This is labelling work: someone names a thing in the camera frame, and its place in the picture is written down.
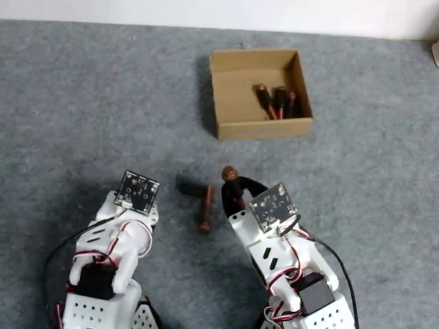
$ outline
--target white wire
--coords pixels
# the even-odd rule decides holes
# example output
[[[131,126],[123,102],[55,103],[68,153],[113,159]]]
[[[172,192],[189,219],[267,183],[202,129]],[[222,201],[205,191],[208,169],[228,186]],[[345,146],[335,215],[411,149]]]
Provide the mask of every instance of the white wire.
[[[136,219],[133,219],[133,220],[131,220],[131,221],[126,221],[125,223],[122,224],[122,227],[123,227],[125,224],[128,225],[129,223],[138,223],[138,224],[140,224],[140,225],[142,226],[142,228],[143,228],[143,229],[146,231],[146,233],[148,234],[148,237],[149,237],[149,239],[150,239],[150,244],[146,247],[146,249],[145,249],[144,252],[142,252],[141,254],[139,254],[139,255],[137,256],[137,258],[143,258],[143,257],[145,257],[145,256],[151,251],[151,248],[152,248],[152,232],[151,232],[150,228],[146,226],[145,223],[143,223],[143,222],[141,222],[141,221],[138,221],[138,220],[136,220]]]
[[[265,320],[266,320],[267,322],[270,322],[270,323],[271,323],[273,326],[275,326],[276,328],[278,328],[278,329],[282,329],[282,327],[281,327],[279,324],[277,324],[276,322],[274,322],[273,320],[271,320],[271,319],[268,317],[267,310],[269,310],[270,312],[272,312],[272,311],[273,311],[273,308],[270,307],[270,306],[266,306],[266,307],[263,309],[263,317],[265,317]]]

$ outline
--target hole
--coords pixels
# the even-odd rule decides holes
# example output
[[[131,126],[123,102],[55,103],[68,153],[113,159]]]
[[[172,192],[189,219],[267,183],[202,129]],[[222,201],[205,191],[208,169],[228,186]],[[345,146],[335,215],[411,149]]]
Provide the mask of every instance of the hole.
[[[274,269],[276,267],[277,260],[277,258],[273,258],[272,263],[270,264],[270,269]]]
[[[100,238],[94,238],[94,239],[90,239],[90,240],[88,240],[87,242],[88,243],[90,243],[90,242],[95,242],[95,241],[97,241],[97,240],[99,240]]]
[[[270,255],[271,251],[272,251],[272,248],[266,248],[264,253],[263,253],[263,259],[267,259],[268,256]]]

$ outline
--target cardboard box flap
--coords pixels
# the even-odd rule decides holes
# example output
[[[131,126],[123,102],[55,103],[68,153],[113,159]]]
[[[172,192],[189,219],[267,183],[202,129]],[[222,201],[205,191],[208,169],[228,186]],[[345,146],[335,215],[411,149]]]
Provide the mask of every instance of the cardboard box flap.
[[[295,49],[214,51],[211,71],[285,69],[296,54]]]

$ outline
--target cable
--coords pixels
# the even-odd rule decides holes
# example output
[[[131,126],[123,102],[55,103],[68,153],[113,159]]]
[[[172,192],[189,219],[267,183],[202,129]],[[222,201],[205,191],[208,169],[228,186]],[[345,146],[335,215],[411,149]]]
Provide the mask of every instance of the cable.
[[[61,321],[61,302],[57,301],[55,303],[55,318],[56,318],[56,329],[62,329],[62,321]]]
[[[282,329],[281,325],[277,324],[274,320],[272,320],[268,317],[267,311],[272,312],[273,308],[271,306],[266,306],[263,309],[263,317],[265,318],[265,320],[267,322],[270,322],[275,328]]]
[[[319,238],[316,238],[314,235],[311,235],[310,233],[304,231],[306,234],[309,235],[309,239],[312,241],[315,241],[319,244],[321,244],[323,247],[325,247],[329,252],[332,253],[332,255],[334,255],[335,259],[337,259],[338,263],[340,264],[340,267],[342,268],[344,277],[346,278],[346,281],[348,282],[348,287],[349,287],[349,293],[351,294],[351,299],[352,299],[352,308],[353,308],[353,312],[354,312],[354,321],[355,321],[355,329],[359,329],[359,321],[358,321],[358,310],[357,310],[357,301],[355,299],[355,293],[354,293],[354,288],[352,286],[352,282],[351,282],[351,278],[349,278],[349,274],[348,271],[346,270],[342,259],[340,258],[340,256],[338,256],[337,252],[335,252],[334,249],[332,249],[331,247],[329,247],[329,245],[327,245],[325,242],[323,242],[322,240],[320,240]]]
[[[97,250],[88,250],[88,251],[83,251],[83,252],[77,252],[75,254],[75,256],[73,256],[73,259],[75,260],[75,258],[81,257],[81,256],[92,256],[93,257],[93,261],[95,263],[103,263],[105,260],[109,260],[110,264],[113,267],[117,267],[116,263],[114,262],[113,259],[111,259],[111,257],[109,257],[109,255],[107,255],[107,254],[105,254],[103,252],[99,252]]]
[[[107,218],[107,219],[103,219],[101,221],[98,221],[97,223],[88,226],[86,228],[83,228],[82,230],[76,232],[74,235],[70,236],[69,238],[65,239],[63,242],[61,242],[61,244],[59,244],[59,246],[57,246],[55,249],[53,249],[50,254],[48,255],[48,257],[46,258],[46,260],[44,261],[44,265],[43,265],[43,273],[41,275],[41,289],[43,292],[43,303],[44,303],[44,307],[45,307],[45,312],[46,312],[46,318],[47,318],[47,323],[49,324],[49,327],[52,328],[54,326],[53,323],[53,319],[50,313],[50,306],[49,306],[49,292],[48,292],[48,284],[47,284],[47,279],[48,279],[48,275],[49,275],[49,265],[52,262],[52,260],[55,258],[55,256],[57,256],[60,251],[66,247],[68,244],[74,242],[77,238],[79,238],[81,235],[83,235],[84,233],[91,231],[99,226],[102,226],[104,224],[107,224],[109,221],[112,221],[116,218],[119,218],[120,216],[122,216],[122,214],[126,211],[126,209],[123,209],[119,214],[116,214],[113,217]]]
[[[300,214],[296,215],[296,218],[293,220],[293,222],[288,225],[287,228],[285,228],[281,233],[278,233],[279,236],[284,236],[286,235],[289,231],[291,231],[293,229],[293,227],[300,221]]]
[[[150,244],[146,247],[145,251],[143,253],[139,254],[137,256],[137,258],[145,257],[150,252],[150,250],[152,248],[152,232],[151,232],[150,228],[147,227],[142,221],[139,221],[137,219],[133,219],[133,220],[125,221],[125,222],[122,223],[121,228],[119,229],[119,232],[117,233],[116,238],[111,243],[110,248],[108,249],[107,255],[103,259],[99,260],[98,263],[103,263],[106,260],[111,259],[110,255],[115,250],[116,244],[119,242],[119,235],[120,235],[120,233],[123,232],[126,229],[126,227],[128,226],[128,224],[130,224],[130,223],[138,223],[138,224],[140,224],[142,226],[142,228],[148,234],[149,240],[150,240]]]

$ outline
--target black wire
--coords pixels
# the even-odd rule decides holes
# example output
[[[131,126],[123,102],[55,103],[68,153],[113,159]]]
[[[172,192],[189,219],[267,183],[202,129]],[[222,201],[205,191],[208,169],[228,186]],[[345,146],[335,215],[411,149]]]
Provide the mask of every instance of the black wire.
[[[349,287],[349,292],[351,294],[351,299],[352,299],[352,308],[353,308],[353,312],[354,312],[354,321],[355,321],[355,329],[359,329],[359,322],[358,322],[358,310],[357,310],[357,301],[355,300],[355,293],[354,293],[354,288],[352,286],[352,281],[351,278],[349,278],[349,274],[348,271],[346,270],[342,259],[340,258],[340,256],[338,256],[337,252],[335,252],[334,249],[332,249],[331,247],[329,247],[329,245],[327,245],[325,242],[323,242],[322,240],[320,240],[319,238],[316,238],[314,235],[311,235],[310,233],[308,233],[309,236],[311,237],[311,240],[314,240],[315,242],[321,244],[323,247],[325,247],[329,252],[332,253],[332,255],[334,255],[335,259],[337,259],[338,263],[340,264],[340,267],[342,268],[344,277],[346,278],[346,281],[348,282],[348,287]]]
[[[279,233],[279,236],[284,236],[286,235],[289,231],[291,231],[293,229],[293,227],[300,221],[300,214],[296,215],[296,218],[294,219],[294,221],[288,225],[287,228],[285,228],[281,233]]]
[[[45,306],[45,312],[46,312],[46,318],[47,318],[47,323],[49,324],[49,328],[53,328],[54,326],[54,322],[53,322],[53,317],[50,311],[50,305],[49,305],[49,291],[47,288],[47,279],[48,279],[48,275],[49,275],[49,265],[52,262],[52,260],[55,258],[55,256],[64,248],[66,247],[68,244],[75,242],[75,240],[77,238],[79,238],[81,235],[83,235],[84,233],[93,230],[94,228],[97,228],[101,225],[104,225],[106,223],[108,223],[109,221],[112,221],[113,219],[116,219],[117,217],[120,217],[126,210],[123,210],[122,212],[120,212],[119,214],[98,221],[96,224],[93,224],[92,226],[88,226],[86,228],[83,228],[82,230],[76,232],[74,235],[70,236],[69,238],[65,239],[63,242],[61,242],[61,244],[59,244],[59,246],[57,246],[55,249],[53,249],[51,251],[51,253],[48,255],[48,257],[46,258],[44,265],[43,265],[43,274],[41,275],[41,289],[43,292],[43,303]]]

